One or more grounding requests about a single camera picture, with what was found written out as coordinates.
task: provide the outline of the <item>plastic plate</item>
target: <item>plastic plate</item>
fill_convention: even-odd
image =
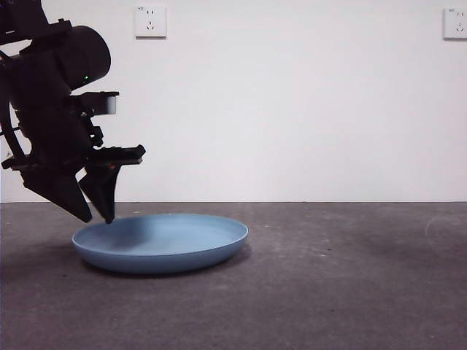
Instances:
[[[177,273],[220,263],[244,244],[248,228],[232,219],[160,214],[88,226],[72,242],[88,263],[121,273]]]

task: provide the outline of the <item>wall socket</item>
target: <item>wall socket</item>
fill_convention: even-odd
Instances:
[[[467,9],[444,9],[444,38],[467,39]]]
[[[138,6],[134,12],[136,38],[166,38],[166,18],[165,6]]]

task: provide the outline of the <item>black mechanical part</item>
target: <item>black mechanical part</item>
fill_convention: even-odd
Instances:
[[[118,92],[71,95],[107,74],[109,49],[91,28],[65,20],[49,24],[40,0],[0,0],[0,44],[24,39],[31,44],[18,55],[0,51],[1,134],[13,154],[2,166],[19,171],[26,188],[88,222],[84,192],[111,223],[117,175],[122,166],[141,163],[146,151],[141,145],[99,148],[104,134],[91,118],[114,114]],[[29,155],[16,138],[10,104],[31,142]],[[82,168],[86,175],[78,184]]]

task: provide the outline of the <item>concrete floor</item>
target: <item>concrete floor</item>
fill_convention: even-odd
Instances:
[[[467,203],[120,203],[250,227],[213,268],[124,276],[49,203],[1,206],[1,344],[22,349],[467,349]]]

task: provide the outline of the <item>white wall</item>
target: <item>white wall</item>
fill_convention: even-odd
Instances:
[[[85,90],[119,90],[118,114],[96,124],[147,149],[119,201],[467,199],[467,42],[441,38],[467,1],[167,0],[166,41],[134,39],[144,1],[43,4],[112,52]]]

